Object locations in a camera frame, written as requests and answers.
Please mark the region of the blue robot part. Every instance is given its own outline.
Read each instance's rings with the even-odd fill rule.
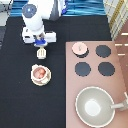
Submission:
[[[66,5],[66,8],[62,10],[62,13],[61,13],[62,15],[65,14],[68,10],[68,1],[67,0],[65,0],[65,5]]]
[[[41,40],[35,40],[35,45],[45,45],[46,44],[46,41],[44,39],[41,39]]]

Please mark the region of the pink object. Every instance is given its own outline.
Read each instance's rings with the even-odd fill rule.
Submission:
[[[45,70],[44,70],[44,69],[40,69],[39,72],[40,72],[41,74],[45,74]]]
[[[40,76],[39,71],[36,71],[34,76],[35,76],[37,79],[39,79],[39,76]]]
[[[39,78],[40,78],[40,79],[41,79],[41,78],[43,78],[43,77],[44,77],[44,75],[43,75],[43,74],[40,74],[40,75],[39,75]]]
[[[77,42],[72,46],[72,51],[77,55],[83,55],[87,52],[87,46],[82,42]]]
[[[75,100],[78,93],[88,86],[98,86],[106,90],[115,103],[120,103],[125,99],[126,87],[114,41],[84,41],[89,49],[89,55],[82,59],[74,56],[72,52],[75,43],[66,43],[66,128],[90,128],[76,113]],[[97,56],[95,50],[99,45],[109,46],[112,50],[111,55],[104,59]],[[116,70],[113,76],[104,77],[99,73],[98,65],[103,61],[114,65]],[[83,78],[75,73],[74,67],[78,62],[87,62],[90,65],[92,70],[88,76]],[[113,121],[105,128],[128,128],[128,110],[116,110]]]

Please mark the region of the bowl rim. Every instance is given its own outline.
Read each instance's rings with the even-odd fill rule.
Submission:
[[[85,90],[88,90],[88,89],[98,89],[98,90],[103,91],[105,94],[108,95],[108,97],[110,98],[112,104],[114,104],[114,101],[113,101],[112,97],[111,97],[110,94],[109,94],[107,91],[105,91],[104,89],[102,89],[102,88],[100,88],[100,87],[97,87],[97,86],[86,87],[86,88],[82,89],[82,90],[78,93],[78,95],[77,95],[77,97],[76,97],[75,108],[76,108],[77,115],[78,115],[78,117],[79,117],[85,124],[87,124],[87,125],[90,126],[90,127],[98,127],[98,128],[100,128],[100,127],[105,127],[105,126],[107,126],[108,124],[110,124],[110,123],[112,122],[112,120],[114,119],[114,116],[115,116],[115,109],[113,109],[113,113],[112,113],[112,116],[111,116],[110,120],[109,120],[108,122],[106,122],[105,124],[103,124],[103,125],[91,125],[91,124],[89,124],[88,122],[86,122],[86,121],[81,117],[81,115],[79,114],[79,111],[78,111],[78,108],[77,108],[78,98],[79,98],[79,96],[80,96]]]

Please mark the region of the food item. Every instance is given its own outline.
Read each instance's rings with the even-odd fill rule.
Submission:
[[[39,72],[40,72],[40,74],[43,74],[43,75],[45,74],[45,70],[43,68],[40,69]]]
[[[34,76],[35,76],[35,78],[39,79],[39,76],[40,76],[39,71],[35,72],[35,75]]]
[[[44,77],[44,75],[43,74],[40,74],[39,75],[39,79],[41,79],[41,78],[43,78]]]

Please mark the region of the blue object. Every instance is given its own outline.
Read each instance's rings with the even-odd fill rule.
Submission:
[[[65,14],[68,10],[68,2],[65,1],[66,8],[62,10],[62,15]]]
[[[46,41],[44,39],[41,39],[41,40],[35,40],[35,43],[36,45],[44,45],[46,43]]]
[[[27,2],[28,0],[13,0],[10,16],[22,16],[22,7]],[[68,9],[62,11],[62,16],[106,15],[103,0],[65,0],[67,2]]]

